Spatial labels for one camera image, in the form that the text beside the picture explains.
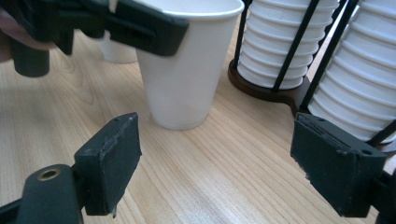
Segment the paper cup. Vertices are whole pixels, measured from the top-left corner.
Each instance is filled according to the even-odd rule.
[[[287,38],[294,38],[300,26],[300,24],[293,25],[283,23],[281,21],[268,20],[264,17],[256,16],[254,14],[250,14],[247,19],[247,24],[260,27],[270,34],[280,35]],[[304,32],[303,39],[315,39],[323,37],[325,35],[324,29],[327,25],[329,25],[329,23],[325,23],[322,26],[307,27]]]
[[[298,7],[282,1],[253,1],[249,11],[250,14],[261,16],[268,20],[282,21],[289,25],[299,26],[308,5],[309,3]],[[322,26],[323,24],[330,24],[332,22],[332,13],[337,7],[338,3],[335,3],[332,7],[317,6],[309,25]]]
[[[326,107],[325,104],[315,98],[309,104],[308,109],[313,115],[328,120],[329,122],[333,123],[344,131],[351,133],[355,137],[359,138],[361,141],[370,140],[374,135],[376,135],[376,133],[382,130],[381,128],[371,129],[367,126],[361,125],[359,123],[354,123],[348,119],[344,119],[342,117],[334,115],[334,113],[332,113],[332,111],[328,107]],[[383,143],[389,143],[393,141],[394,138],[395,135],[393,134],[388,137]]]
[[[373,62],[360,55],[349,45],[341,45],[332,60],[351,73],[361,75],[373,83],[396,89],[395,69]]]
[[[260,3],[267,3],[267,4],[279,4],[281,6],[289,6],[299,9],[307,8],[311,0],[255,0]],[[326,1],[319,1],[318,7],[329,7],[333,8],[338,6],[338,0],[326,0]]]
[[[361,4],[352,20],[361,28],[366,29],[367,33],[382,35],[389,40],[396,39],[396,10],[393,9],[393,16],[375,10],[375,7],[368,4]]]
[[[281,67],[285,62],[286,54],[277,54],[270,50],[260,49],[254,43],[249,43],[246,39],[243,43],[242,53],[248,55],[250,58],[255,58],[257,61],[264,61]],[[290,67],[308,66],[312,63],[312,55],[294,56],[291,60]]]
[[[393,60],[393,56],[396,55],[396,41],[388,42],[381,36],[372,35],[352,23],[345,34],[343,45],[354,50],[362,58],[396,69],[396,62]]]
[[[281,64],[274,64],[263,60],[258,60],[244,53],[241,54],[240,58],[242,58],[241,61],[243,60],[246,66],[248,66],[251,69],[254,69],[255,71],[258,72],[258,74],[262,74],[267,77],[277,77],[282,67]],[[289,67],[288,71],[286,72],[285,78],[303,77],[307,72],[307,70],[308,68],[306,64]]]
[[[111,12],[116,10],[117,2],[118,0],[109,1],[108,7]],[[100,50],[105,60],[110,63],[134,63],[137,61],[136,50],[133,47],[112,41],[108,31],[100,41]]]
[[[251,43],[262,46],[264,49],[269,49],[272,52],[278,52],[279,54],[288,54],[294,39],[267,33],[264,30],[260,30],[259,27],[254,26],[254,24],[247,25],[244,38],[249,38]],[[318,51],[318,42],[321,38],[302,40],[296,54],[314,54]]]
[[[138,50],[137,58],[152,118],[168,129],[194,128],[209,112],[244,4],[240,0],[139,2],[190,22],[175,56]]]
[[[238,73],[245,80],[264,88],[273,88],[276,82],[280,67],[269,64],[257,63],[249,59],[247,55],[241,54],[237,67]],[[303,76],[307,67],[291,68],[286,72],[285,78],[280,85],[281,90],[289,90],[300,86],[303,83]]]
[[[257,51],[271,52],[271,53],[274,53],[277,55],[284,55],[284,56],[288,55],[288,52],[286,50],[277,49],[277,48],[274,48],[273,46],[271,47],[271,46],[266,46],[266,45],[260,45],[260,41],[259,42],[255,41],[255,38],[257,38],[257,37],[253,33],[251,33],[250,31],[246,31],[245,35],[244,35],[243,44],[247,43],[251,46],[254,46],[254,49],[256,49]],[[270,39],[268,39],[268,41],[272,42],[274,45],[277,45],[276,40],[271,41]],[[316,46],[317,47],[312,49],[312,51],[308,51],[308,49],[304,49],[304,50],[301,49],[300,51],[308,51],[308,52],[296,52],[294,54],[294,56],[302,57],[302,58],[307,58],[307,57],[312,58],[312,54],[315,53],[316,50],[318,49],[318,44],[316,44]]]
[[[372,97],[396,104],[396,89],[382,85],[379,82],[375,83],[366,78],[364,74],[359,74],[356,71],[348,71],[346,64],[332,63],[332,66],[326,72],[326,76],[340,80],[341,83],[350,89],[360,92],[361,95],[369,94]]]
[[[358,106],[351,106],[348,101],[343,98],[336,98],[332,96],[331,92],[327,92],[324,89],[319,89],[315,94],[315,99],[324,105],[332,105],[331,112],[340,118],[349,120],[352,123],[364,124],[367,126],[367,130],[375,128],[385,128],[390,120],[396,119],[396,115],[382,115],[368,113],[362,110]]]
[[[396,1],[392,0],[361,0],[360,7],[369,7],[373,11],[395,17]]]
[[[342,85],[339,81],[332,77],[325,77],[320,81],[317,92],[325,91],[333,98],[342,99],[349,106],[359,108],[368,115],[375,115],[389,120],[391,120],[392,116],[396,116],[396,104],[384,102],[379,99],[373,100],[367,98],[365,95],[359,94],[348,86]]]

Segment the stacked paper cup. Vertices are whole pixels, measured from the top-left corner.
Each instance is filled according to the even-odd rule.
[[[247,29],[238,64],[247,81],[272,88],[300,27],[310,0],[255,0],[249,7]],[[303,82],[324,29],[332,23],[337,0],[319,1],[300,46],[280,86],[293,89]]]
[[[361,1],[308,109],[370,140],[396,119],[396,1]],[[383,143],[396,138],[396,133]]]

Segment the black plastic part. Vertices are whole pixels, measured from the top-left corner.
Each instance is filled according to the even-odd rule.
[[[79,0],[79,2],[84,5],[86,8],[97,12],[99,14],[106,14],[109,12],[108,5],[110,4],[109,0]]]
[[[20,210],[21,199],[8,203],[0,207],[0,223],[11,224],[15,223],[18,216],[18,211]]]
[[[368,201],[378,211],[376,224],[396,223],[396,170],[373,180]]]
[[[55,42],[59,38],[57,1],[0,0],[0,7],[23,26],[33,39],[41,42]]]
[[[11,39],[11,53],[15,71],[25,77],[42,77],[50,70],[50,52],[32,49]]]
[[[312,186],[344,217],[367,217],[373,179],[387,156],[325,119],[297,114],[290,155]]]
[[[130,0],[119,0],[116,15],[125,21],[133,21],[129,29],[110,23],[106,29],[112,40],[135,46],[160,56],[176,54],[189,27],[186,20],[166,16],[160,11],[137,4]]]
[[[390,123],[387,127],[385,127],[385,129],[383,129],[382,131],[378,132],[375,136],[373,136],[372,139],[367,141],[367,144],[373,147],[377,146],[395,132],[396,132],[396,119],[394,119],[392,123]]]
[[[69,166],[52,165],[26,179],[15,223],[82,223],[73,174]]]
[[[88,215],[115,211],[141,155],[136,113],[111,120],[78,150],[74,169],[87,183]]]

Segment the table surface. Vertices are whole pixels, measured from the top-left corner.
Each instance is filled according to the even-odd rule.
[[[51,51],[45,77],[0,64],[0,204],[21,197],[29,174],[72,165],[108,121],[137,112],[143,156],[118,216],[84,215],[85,223],[374,223],[373,208],[365,219],[339,217],[310,185],[290,157],[288,106],[230,83],[235,39],[236,32],[207,119],[182,132],[150,118],[137,63],[105,62],[98,43],[80,33],[73,56]]]

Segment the cup rim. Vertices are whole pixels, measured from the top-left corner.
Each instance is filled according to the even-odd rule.
[[[271,66],[271,67],[275,67],[275,68],[281,68],[281,67],[283,66],[283,64],[270,63],[270,62],[267,62],[267,61],[258,59],[258,58],[255,57],[255,56],[248,55],[248,54],[246,54],[246,53],[245,53],[245,56],[247,56],[249,59],[251,59],[251,60],[254,61],[255,63],[263,63],[263,64],[265,64],[265,65],[268,65],[268,66]],[[297,65],[297,66],[289,66],[289,68],[291,68],[291,69],[297,68],[297,69],[298,69],[298,68],[307,67],[309,64],[311,64],[311,63],[300,64],[300,65]]]
[[[166,10],[150,3],[145,2],[144,0],[137,0],[136,2],[139,4],[143,4],[147,7],[151,7],[157,10],[160,10],[162,13],[167,14],[169,16],[187,19],[189,21],[213,21],[213,20],[221,20],[221,19],[229,19],[239,15],[242,10],[245,8],[245,4],[241,0],[232,0],[238,6],[235,6],[234,9],[226,10],[226,11],[217,11],[217,12],[183,12],[176,10]]]
[[[240,73],[240,71],[238,70],[238,72],[240,73],[240,75],[241,75],[244,79],[246,79],[247,81],[252,82],[252,83],[255,84],[255,85],[258,85],[258,86],[261,86],[261,87],[264,87],[264,88],[268,88],[268,89],[271,89],[271,88],[274,87],[275,82],[276,82],[276,77],[273,78],[273,77],[262,76],[262,75],[260,75],[260,74],[257,74],[255,71],[252,71],[249,67],[245,66],[243,63],[242,63],[242,64],[238,64],[238,68],[239,68],[239,65],[241,65],[240,68],[247,70],[247,71],[248,71],[249,73],[251,73],[253,76],[256,76],[256,77],[263,77],[263,78],[268,78],[268,79],[273,79],[273,80],[274,80],[274,83],[273,83],[273,84],[268,84],[268,85],[262,85],[262,84],[255,83],[254,81],[249,80],[249,78],[246,77],[246,74]],[[289,85],[285,85],[285,83],[283,82],[282,85],[280,85],[279,89],[280,89],[280,90],[291,90],[291,89],[294,89],[294,88],[299,87],[302,83],[303,83],[303,79],[302,79],[302,78],[301,78],[301,80],[299,81],[298,84],[294,84],[294,85],[290,85],[290,84],[289,84]]]
[[[280,24],[280,25],[285,25],[285,26],[293,26],[293,27],[300,27],[301,22],[300,21],[282,21],[282,20],[277,20],[277,19],[273,19],[273,18],[269,18],[269,17],[265,17],[265,15],[262,14],[258,14],[256,12],[254,12],[254,8],[253,10],[250,8],[250,15],[253,15],[255,17],[257,17],[259,20],[262,21],[269,21],[275,24]],[[325,21],[325,22],[321,22],[321,23],[311,23],[309,22],[307,29],[309,28],[321,28],[326,27],[328,25],[332,24],[332,18],[330,18],[329,21]]]
[[[279,36],[279,35],[272,35],[272,34],[267,34],[261,31],[260,29],[254,27],[250,22],[247,21],[247,28],[251,30],[253,33],[256,33],[257,35],[265,36],[265,37],[270,37],[276,40],[280,41],[285,41],[285,42],[292,42],[294,40],[294,37],[284,37],[284,36]],[[302,39],[301,43],[318,43],[321,39],[323,39],[325,36],[323,32],[323,36],[318,37],[318,38],[313,38],[313,39]]]
[[[288,3],[284,3],[284,2],[274,2],[274,1],[270,1],[270,0],[257,0],[257,2],[261,3],[261,4],[268,4],[268,5],[271,5],[274,7],[286,7],[287,9],[303,10],[303,11],[306,11],[306,8],[308,7],[308,5],[288,4]],[[338,3],[334,6],[328,6],[328,7],[317,6],[316,10],[329,11],[329,10],[334,10],[334,9],[338,8],[338,6],[339,6]]]
[[[255,49],[258,49],[258,51],[262,51],[262,50],[264,50],[264,51],[268,51],[268,52],[271,52],[271,53],[274,53],[274,54],[278,54],[278,55],[283,55],[283,56],[286,56],[286,55],[288,55],[288,51],[280,51],[280,50],[276,50],[276,49],[269,49],[269,48],[267,48],[267,47],[265,47],[265,46],[261,46],[261,45],[259,45],[259,44],[256,44],[253,40],[251,40],[250,38],[251,37],[248,37],[248,36],[244,36],[244,38],[245,38],[245,40],[244,40],[244,42],[242,43],[242,44],[244,44],[244,43],[247,43],[248,45],[250,45],[251,47],[253,47],[253,48],[255,48]],[[312,56],[315,52],[317,52],[318,50],[313,50],[313,51],[311,51],[311,52],[307,52],[307,53],[301,53],[301,52],[296,52],[295,54],[294,54],[294,56],[295,57],[308,57],[308,56]]]
[[[258,76],[265,76],[265,77],[270,77],[270,78],[273,78],[273,79],[277,79],[277,75],[272,75],[272,74],[268,74],[268,73],[264,73],[264,72],[261,72],[261,71],[258,71],[258,70],[256,70],[255,68],[251,68],[251,67],[248,67],[248,66],[246,66],[244,63],[242,63],[243,65],[244,65],[244,67],[248,70],[248,71],[250,71],[250,72],[252,72],[252,73],[254,73],[254,74],[257,74]],[[297,78],[301,78],[301,77],[303,77],[304,75],[301,75],[301,76],[299,76],[299,77],[284,77],[284,79],[286,79],[286,80],[292,80],[292,79],[297,79]]]

